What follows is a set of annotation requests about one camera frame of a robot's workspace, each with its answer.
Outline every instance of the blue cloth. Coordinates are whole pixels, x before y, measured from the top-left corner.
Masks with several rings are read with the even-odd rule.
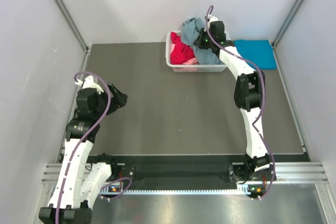
[[[194,45],[195,40],[200,35],[201,29],[204,27],[204,22],[200,18],[188,19],[183,23],[181,41],[193,49],[195,57],[200,65],[222,65],[223,63],[211,49],[199,49]]]
[[[260,69],[277,68],[268,40],[235,40],[235,46],[243,58],[254,62]]]

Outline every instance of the white plastic basket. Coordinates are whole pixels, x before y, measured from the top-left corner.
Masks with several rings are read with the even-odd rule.
[[[226,69],[226,65],[173,65],[170,63],[170,54],[172,49],[172,41],[170,40],[170,33],[174,32],[181,35],[181,31],[170,31],[166,40],[166,62],[174,72],[199,72],[199,73],[220,73]]]

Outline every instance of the clothing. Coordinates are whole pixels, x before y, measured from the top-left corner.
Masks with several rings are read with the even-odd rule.
[[[188,19],[183,23],[181,41],[193,49],[200,65],[223,65],[211,49],[199,49],[194,45],[195,40],[200,35],[201,29],[204,27],[204,22],[200,18]]]
[[[277,69],[273,49],[268,40],[236,40],[235,46],[243,58],[252,61],[260,69]]]
[[[181,42],[181,37],[177,35],[177,33],[171,32],[170,35],[172,41],[172,52],[170,54],[170,62],[174,65],[182,65],[187,62],[193,62],[193,65],[196,60],[194,51],[187,46],[186,44]]]

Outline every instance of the metal extrusion bar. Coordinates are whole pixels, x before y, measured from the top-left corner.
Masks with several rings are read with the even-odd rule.
[[[71,18],[70,13],[68,12],[67,8],[65,7],[64,3],[62,0],[55,0],[59,10],[61,11],[63,17],[67,21],[68,25],[70,26],[70,29],[74,33],[75,37],[77,38],[78,42],[80,43],[81,47],[83,48],[84,51],[88,50],[88,46],[86,45],[82,35],[80,34],[75,22]]]
[[[328,224],[336,223],[336,201],[329,184],[316,184],[321,207]]]
[[[61,164],[48,164],[42,179],[43,184],[55,184],[60,172]],[[277,163],[277,180],[274,184],[327,184],[328,179],[322,163]],[[260,184],[247,182],[246,185]],[[246,187],[237,187],[234,190],[129,190],[127,194],[243,194]]]
[[[279,44],[279,42],[281,41],[284,33],[286,32],[288,26],[290,25],[290,23],[292,22],[293,18],[295,17],[296,13],[298,12],[300,6],[302,5],[304,0],[296,0],[292,9],[290,10],[287,18],[285,19],[285,22],[283,23],[279,33],[277,34],[274,42],[272,43],[274,48],[277,47],[277,45]]]

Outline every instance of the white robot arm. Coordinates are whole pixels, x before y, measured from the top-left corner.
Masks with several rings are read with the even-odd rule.
[[[226,47],[226,49],[234,53],[235,56],[227,53],[224,50],[220,50],[219,59],[231,71],[236,81],[242,74],[244,75],[249,75],[249,74],[254,75],[255,74],[255,70],[252,67],[250,67],[246,62],[237,58],[237,56],[240,56],[240,55],[236,47],[229,46],[229,47]],[[267,155],[266,147],[263,141],[261,140],[258,132],[252,126],[252,123],[255,121],[255,119],[260,113],[260,108],[253,108],[253,109],[250,109],[250,111],[240,108],[240,111],[244,118],[245,130],[246,130],[246,139],[247,139],[246,154],[250,158],[265,157]],[[255,126],[259,129],[259,132],[263,135],[263,127],[262,127],[263,125],[261,122],[261,118],[255,124]],[[257,172],[259,170],[263,170],[267,168],[269,168],[269,163],[264,164],[262,166],[255,167],[254,171]]]
[[[55,191],[48,206],[42,207],[39,212],[39,218],[43,223],[91,223],[93,204],[104,183],[119,178],[120,168],[115,158],[103,154],[94,158],[90,174],[83,181],[85,165],[99,124],[82,142],[81,138],[89,132],[105,111],[108,95],[94,76],[87,76],[84,82],[77,80],[76,84],[82,89],[77,93],[75,116],[66,127],[64,159]],[[110,114],[125,106],[128,96],[111,83],[107,87],[113,94],[107,111],[107,114]]]
[[[270,159],[266,146],[261,139],[263,136],[263,125],[261,118],[255,123],[260,114],[261,103],[263,100],[260,76],[245,61],[239,59],[240,54],[231,40],[227,40],[224,23],[214,16],[207,17],[207,27],[212,38],[218,45],[226,50],[220,49],[209,37],[206,28],[200,32],[195,45],[201,49],[211,49],[212,52],[222,61],[231,71],[236,79],[234,101],[240,109],[245,123],[247,147],[245,162],[245,177],[253,173],[270,167]]]

